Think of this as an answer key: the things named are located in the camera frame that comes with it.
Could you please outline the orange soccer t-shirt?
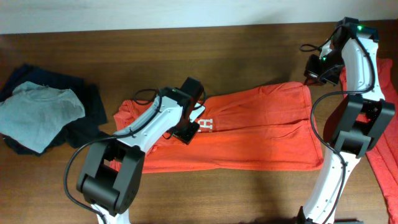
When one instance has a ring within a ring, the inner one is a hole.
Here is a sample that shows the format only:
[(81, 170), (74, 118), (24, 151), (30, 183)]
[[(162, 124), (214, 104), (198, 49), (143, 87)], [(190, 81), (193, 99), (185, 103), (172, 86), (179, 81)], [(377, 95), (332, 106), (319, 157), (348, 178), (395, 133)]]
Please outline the orange soccer t-shirt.
[(143, 172), (318, 170), (323, 153), (310, 124), (311, 107), (310, 90), (299, 82), (213, 96), (191, 143), (160, 138)]

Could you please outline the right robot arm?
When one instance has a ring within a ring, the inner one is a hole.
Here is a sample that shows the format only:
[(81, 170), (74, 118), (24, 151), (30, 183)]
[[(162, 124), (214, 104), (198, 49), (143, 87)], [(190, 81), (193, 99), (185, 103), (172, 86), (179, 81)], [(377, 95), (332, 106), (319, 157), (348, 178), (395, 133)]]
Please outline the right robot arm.
[(344, 17), (320, 46), (303, 44), (311, 52), (304, 75), (316, 85), (337, 85), (346, 72), (343, 101), (327, 119), (323, 134), (313, 128), (326, 147), (325, 161), (315, 188), (300, 207), (296, 223), (334, 223), (335, 210), (350, 174), (372, 150), (395, 115), (379, 86), (376, 55), (379, 35), (358, 19)]

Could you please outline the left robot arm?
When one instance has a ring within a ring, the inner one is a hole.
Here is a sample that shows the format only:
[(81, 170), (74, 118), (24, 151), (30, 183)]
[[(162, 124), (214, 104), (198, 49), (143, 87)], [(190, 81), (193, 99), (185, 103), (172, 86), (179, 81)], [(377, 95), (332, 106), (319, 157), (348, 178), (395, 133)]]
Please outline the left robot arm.
[(157, 90), (152, 105), (129, 126), (85, 145), (89, 150), (76, 189), (99, 223), (129, 223), (146, 155), (165, 133), (190, 144), (200, 128), (195, 120), (205, 110), (198, 102), (204, 92), (191, 77), (180, 88)]

